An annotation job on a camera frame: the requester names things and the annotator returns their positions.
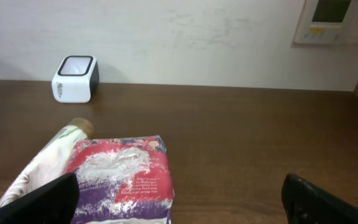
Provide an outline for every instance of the black plastic piece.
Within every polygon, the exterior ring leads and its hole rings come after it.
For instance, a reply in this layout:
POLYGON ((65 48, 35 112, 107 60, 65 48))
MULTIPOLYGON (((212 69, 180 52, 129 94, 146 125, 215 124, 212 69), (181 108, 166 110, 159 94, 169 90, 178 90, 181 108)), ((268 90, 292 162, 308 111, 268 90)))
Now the black plastic piece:
POLYGON ((357 224, 358 209, 295 174, 288 174, 282 201, 289 224, 357 224))
POLYGON ((98 62, 96 61, 89 81, 89 89, 91 91, 91 97, 95 94, 98 85, 99 85, 99 67, 98 67, 98 62))
POLYGON ((71 55, 71 56, 68 56, 66 57, 64 60, 63 60, 63 63, 62 65, 60 66, 59 68, 59 71, 57 72, 58 75, 61 75, 61 76, 83 76, 83 75, 86 75, 88 74, 88 72, 90 71, 90 68, 91 68, 91 65, 92 65, 92 62, 93 62, 93 57, 92 56, 85 56, 85 55, 71 55), (89 60, 89 64, 85 70, 85 73, 82 73, 82 74, 62 74, 62 70, 63 70, 63 67, 65 66, 66 64, 66 61, 67 59, 71 58, 71 57, 88 57, 90 60, 89 60))
POLYGON ((65 174, 0 208, 0 224, 70 223, 79 196, 75 174, 65 174))

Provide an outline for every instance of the black screen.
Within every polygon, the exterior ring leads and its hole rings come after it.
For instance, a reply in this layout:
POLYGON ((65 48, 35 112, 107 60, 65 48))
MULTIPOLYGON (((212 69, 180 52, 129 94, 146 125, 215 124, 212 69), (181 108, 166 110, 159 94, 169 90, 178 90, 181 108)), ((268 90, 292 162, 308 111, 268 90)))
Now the black screen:
POLYGON ((342 22, 351 0, 319 0, 313 22, 342 22))

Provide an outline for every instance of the small white device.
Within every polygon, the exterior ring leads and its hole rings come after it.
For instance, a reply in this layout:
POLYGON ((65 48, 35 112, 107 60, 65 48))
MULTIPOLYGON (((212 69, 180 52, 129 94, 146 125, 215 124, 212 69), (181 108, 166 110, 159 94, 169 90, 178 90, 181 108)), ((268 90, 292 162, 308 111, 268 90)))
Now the small white device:
POLYGON ((52 79, 55 99, 61 103, 86 103, 99 84, 98 62, 93 56, 68 56, 52 79))
POLYGON ((294 42, 358 44, 358 0, 306 0, 294 42))

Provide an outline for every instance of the plastic package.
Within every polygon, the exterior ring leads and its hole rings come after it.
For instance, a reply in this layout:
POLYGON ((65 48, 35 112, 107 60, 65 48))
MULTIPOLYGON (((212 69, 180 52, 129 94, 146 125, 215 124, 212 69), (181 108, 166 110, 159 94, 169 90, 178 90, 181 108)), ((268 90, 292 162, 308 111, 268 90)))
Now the plastic package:
POLYGON ((80 188, 71 223, 170 223, 166 151, 160 136, 77 142, 65 167, 80 188))

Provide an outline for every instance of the wooden desk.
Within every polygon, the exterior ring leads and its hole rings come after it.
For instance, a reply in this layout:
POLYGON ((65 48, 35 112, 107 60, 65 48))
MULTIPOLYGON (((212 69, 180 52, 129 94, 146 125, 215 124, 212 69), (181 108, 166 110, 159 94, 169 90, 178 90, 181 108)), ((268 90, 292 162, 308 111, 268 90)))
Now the wooden desk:
POLYGON ((280 191, 296 173, 358 207, 358 99, 351 93, 101 84, 61 104, 50 82, 0 81, 0 196, 74 117, 97 138, 161 135, 173 223, 286 223, 280 191))

